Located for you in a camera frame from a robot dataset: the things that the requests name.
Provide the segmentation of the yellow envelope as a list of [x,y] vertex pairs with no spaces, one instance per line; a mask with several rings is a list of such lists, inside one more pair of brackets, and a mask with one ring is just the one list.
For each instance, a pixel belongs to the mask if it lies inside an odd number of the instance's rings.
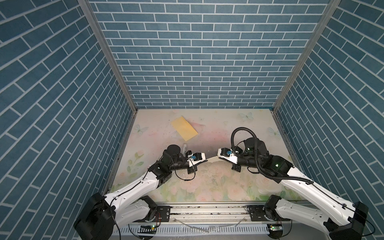
[[198,135],[198,132],[184,117],[173,120],[171,125],[186,142]]

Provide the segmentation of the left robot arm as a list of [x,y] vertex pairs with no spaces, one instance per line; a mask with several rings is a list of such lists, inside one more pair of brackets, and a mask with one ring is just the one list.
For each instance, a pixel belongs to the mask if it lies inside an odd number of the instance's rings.
[[176,170],[197,171],[197,165],[206,162],[204,153],[181,153],[177,145],[170,145],[145,174],[125,187],[106,194],[93,194],[74,222],[74,229],[82,240],[107,240],[138,220],[151,220],[157,204],[147,195],[166,183]]

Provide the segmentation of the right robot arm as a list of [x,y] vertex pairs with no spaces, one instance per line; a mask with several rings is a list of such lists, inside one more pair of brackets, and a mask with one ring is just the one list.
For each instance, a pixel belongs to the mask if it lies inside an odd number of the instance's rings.
[[360,240],[368,222],[369,208],[362,202],[352,203],[308,178],[288,160],[271,155],[265,144],[255,138],[245,141],[245,149],[232,145],[218,151],[218,156],[233,165],[237,172],[242,167],[256,168],[258,174],[283,185],[314,205],[314,208],[271,195],[263,206],[270,221],[289,219],[317,229],[332,240]]

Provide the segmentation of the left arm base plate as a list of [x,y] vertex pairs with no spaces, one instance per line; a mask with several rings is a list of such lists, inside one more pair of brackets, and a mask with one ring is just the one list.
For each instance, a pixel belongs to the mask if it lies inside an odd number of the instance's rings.
[[149,211],[149,221],[154,222],[155,217],[159,217],[161,222],[169,222],[171,216],[171,206],[157,206]]

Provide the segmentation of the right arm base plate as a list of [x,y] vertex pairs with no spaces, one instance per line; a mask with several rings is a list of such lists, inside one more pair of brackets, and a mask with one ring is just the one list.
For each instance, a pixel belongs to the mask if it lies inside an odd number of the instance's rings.
[[264,211],[264,206],[262,205],[247,205],[245,209],[250,215],[252,222],[262,222],[262,221],[288,222],[290,221],[290,219],[284,219],[280,217],[268,217]]

